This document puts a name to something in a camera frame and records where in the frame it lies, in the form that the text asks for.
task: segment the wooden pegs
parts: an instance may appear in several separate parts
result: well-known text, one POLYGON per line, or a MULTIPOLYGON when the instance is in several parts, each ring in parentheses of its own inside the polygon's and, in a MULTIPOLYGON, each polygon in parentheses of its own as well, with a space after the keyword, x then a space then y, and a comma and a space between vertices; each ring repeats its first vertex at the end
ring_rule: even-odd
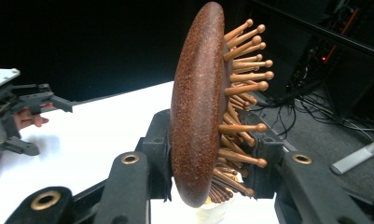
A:
POLYGON ((265 42, 262 42, 260 43, 259 45, 255 45, 255 46, 252 46, 248 49, 245 49, 243 52, 241 52, 238 56, 234 57, 234 58, 237 58, 237 57, 240 57, 240 56, 243 56, 244 54, 247 54, 247 53, 250 53, 250 52, 253 52, 253 51, 256 51, 256 50, 259 50, 259 49, 264 49, 266 47, 266 43, 265 42))
POLYGON ((236 57, 241 56, 242 53, 245 50, 248 50, 248 49, 250 49, 252 47, 254 47, 254 43, 253 43, 253 41, 249 41, 249 42, 241 45, 240 47, 238 47, 238 48, 236 48, 236 49, 234 49, 234 50, 232 50, 232 51, 224 54, 224 60, 225 60, 225 62, 228 62, 228 61, 230 61, 230 60, 232 60, 232 59, 234 59, 236 57))
POLYGON ((232 96, 230 96, 230 98, 240 102, 242 105, 244 105, 244 103, 245 103, 244 99, 240 98, 240 96, 238 96, 238 95, 232 95, 232 96))
POLYGON ((225 158, 217 158, 216 160, 217 160, 217 163, 230 167, 228 164, 228 161, 225 158))
POLYGON ((258 102, 258 100, 254 96, 252 96, 252 95, 250 95, 250 94, 248 94, 246 92, 240 93, 240 94, 238 94, 238 96, 240 96, 242 99, 244 99, 245 101, 250 102, 253 105, 256 105, 256 103, 258 102))
POLYGON ((274 74, 271 71, 266 73, 250 73, 250 74, 243 74, 243 75, 230 75, 230 82, 243 82, 246 80, 260 80, 260 79, 272 79, 274 74))
POLYGON ((253 46, 259 45, 260 43, 262 43, 262 37, 260 37, 260 35, 254 36, 252 41, 253 46))
POLYGON ((228 196, 227 190, 224 191, 221 188, 219 188, 217 185, 214 185, 213 183, 211 185, 211 189, 213 189, 214 192, 216 192, 218 195, 220 195, 221 199, 224 199, 224 201, 228 201, 230 199, 230 197, 228 196))
POLYGON ((261 81, 256 85, 248 85, 248 86, 239 86, 239 87, 230 87, 225 89, 225 95, 237 95, 243 92, 248 91, 265 91, 268 88, 269 84, 266 81, 261 81))
POLYGON ((271 67, 273 65, 272 60, 266 60, 265 62, 252 62, 252 63, 233 63, 233 69, 243 69, 243 68, 250 68, 250 67, 271 67))
POLYGON ((224 146, 232 149, 233 151, 235 151, 235 152, 237 152, 239 154, 246 155, 245 152, 238 145, 236 145, 235 143, 229 141, 224 135, 221 136, 221 143, 224 146))
POLYGON ((241 161, 231 161, 231 160, 227 160, 227 161, 228 161, 228 165, 230 167, 236 167, 236 168, 242 169, 242 162, 241 161))
POLYGON ((231 39, 229 42, 228 42, 228 48, 233 48, 235 46, 238 46, 240 45, 242 42, 244 42, 245 40, 253 37, 254 35, 257 35, 257 34, 262 34, 264 31, 265 31, 266 27, 264 24, 260 24, 257 26, 257 28, 255 30, 252 30, 248 33, 246 33, 245 35, 241 35, 241 36, 238 36, 236 38, 233 38, 231 39))
POLYGON ((233 105, 237 105, 237 106, 240 106, 240 107, 244 107, 244 102, 239 102, 237 100, 235 100, 234 98, 232 97, 229 97, 229 101, 233 104, 233 105))
POLYGON ((228 197, 232 198, 233 197, 233 193, 230 191, 230 190, 227 190, 224 186, 216 183, 216 182, 212 182, 212 185, 216 186, 219 190, 221 190, 222 192, 226 193, 228 195, 228 197))
POLYGON ((252 80, 245 80, 243 82, 244 85, 257 85, 258 83, 252 80))
POLYGON ((235 60, 233 60, 233 62, 234 63, 253 63, 253 62, 259 62, 262 59, 263 59, 262 54, 257 54, 254 57, 235 59, 235 60))
POLYGON ((223 173, 227 173, 227 174, 230 174, 230 175, 237 175, 238 174, 237 171, 235 171, 234 169, 231 169, 229 167, 216 166, 215 168, 218 169, 219 171, 223 172, 223 173))
POLYGON ((242 177, 247 177, 248 176, 248 171, 247 170, 244 170, 242 168, 240 168, 239 166, 233 164, 233 163, 228 163, 228 166, 234 170, 236 170, 237 172, 239 172, 239 174, 242 176, 242 177))
POLYGON ((215 168, 213 170, 213 175, 214 175, 214 178, 217 178, 217 179, 219 179, 223 182, 226 182, 227 184, 229 184, 230 186, 232 186, 236 190, 238 190, 240 192, 243 192, 246 196, 248 196, 250 198, 253 197, 254 194, 255 194, 252 189, 246 188, 244 185, 240 184, 237 181, 232 180, 227 175, 223 174, 222 172, 218 171, 215 168))
POLYGON ((209 190, 209 197, 213 203, 221 203, 221 200, 218 198, 216 194, 213 193, 212 190, 209 190))
POLYGON ((259 123, 257 125, 227 125, 220 124, 218 126, 218 131, 221 133, 241 133, 241 132, 260 132, 264 133, 268 127, 264 123, 259 123))
POLYGON ((235 111, 235 109, 232 107, 231 104, 228 104, 228 113, 233 118, 233 120, 236 122, 236 124, 241 124, 239 121, 239 117, 238 117, 239 115, 237 114, 237 112, 235 111))
POLYGON ((233 70, 233 73, 237 75, 237 74, 241 74, 241 73, 245 73, 245 72, 252 72, 252 71, 257 71, 257 70, 259 70, 259 66, 235 69, 235 70, 233 70))
POLYGON ((245 86, 245 83, 244 82, 235 82, 235 83, 232 83, 230 86, 235 88, 235 87, 245 86))
POLYGON ((234 187, 232 187, 230 184, 228 184, 227 182, 213 176, 213 179, 212 179, 212 183, 216 183, 217 185, 220 185, 226 189, 229 189, 230 191, 232 191, 233 193, 239 193, 239 191, 237 189, 235 189, 234 187))
POLYGON ((235 152, 225 150, 222 148, 218 150, 218 156, 231 160, 231 161, 241 161, 241 162, 251 163, 261 168, 265 168, 268 165, 268 163, 263 159, 256 159, 248 155, 241 155, 239 153, 235 153, 235 152))
POLYGON ((230 104, 233 106, 233 108, 235 109, 240 109, 240 110, 244 110, 244 108, 242 106, 239 106, 239 105, 235 105, 233 104, 232 102, 230 102, 230 104))
POLYGON ((244 142, 244 139, 242 139, 239 135, 236 133, 227 133, 226 134, 227 138, 229 141, 233 141, 236 144, 241 144, 244 142))
POLYGON ((239 26, 238 28, 230 31, 226 35, 224 35, 225 40, 228 42, 230 41, 233 37, 241 33, 243 30, 245 30, 247 27, 250 27, 253 25, 253 20, 248 19, 243 25, 239 26))
POLYGON ((248 111, 249 109, 250 109, 250 102, 245 101, 245 102, 244 102, 244 110, 245 110, 245 111, 248 111))
POLYGON ((234 37, 232 37, 230 39, 230 41, 232 41, 233 39, 237 38, 238 36, 241 36, 243 33, 244 33, 244 31, 241 31, 240 33, 238 33, 237 35, 235 35, 234 37))
MULTIPOLYGON (((229 125, 237 125, 229 113, 224 114, 224 121, 229 125)), ((256 140, 247 132, 239 132, 238 134, 247 142, 248 146, 254 147, 256 145, 256 140)))
POLYGON ((225 197, 221 192, 218 192, 216 189, 213 188, 213 186, 210 187, 210 190, 213 192, 215 197, 219 200, 220 203, 225 201, 225 197))

